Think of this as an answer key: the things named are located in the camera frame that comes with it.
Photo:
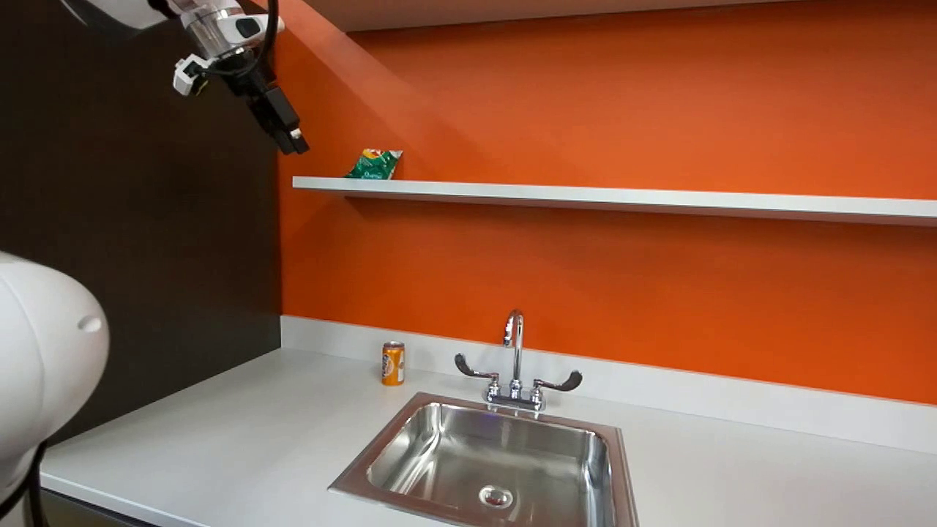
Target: white countertop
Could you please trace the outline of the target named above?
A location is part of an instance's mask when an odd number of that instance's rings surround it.
[[[433,525],[327,482],[412,392],[478,400],[480,381],[273,351],[51,449],[45,487],[153,525]],[[620,427],[642,527],[929,527],[937,456],[550,396]]]

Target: sink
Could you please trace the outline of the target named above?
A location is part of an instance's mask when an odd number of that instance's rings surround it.
[[[415,392],[332,488],[456,525],[638,525],[619,427],[430,392]]]

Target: white robot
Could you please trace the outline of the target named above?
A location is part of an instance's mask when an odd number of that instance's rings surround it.
[[[174,87],[191,96],[207,80],[225,80],[281,151],[307,151],[300,118],[266,65],[281,30],[279,0],[269,0],[266,15],[247,15],[238,0],[62,0],[62,7],[96,31],[125,34],[180,21],[200,52],[175,61]]]
[[[105,361],[96,298],[51,267],[0,251],[0,527],[23,525],[38,449],[92,397]]]

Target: orange can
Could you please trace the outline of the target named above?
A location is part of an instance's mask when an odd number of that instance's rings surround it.
[[[380,384],[383,386],[401,386],[404,378],[406,378],[406,348],[404,348],[404,342],[399,342],[399,340],[383,342]]]

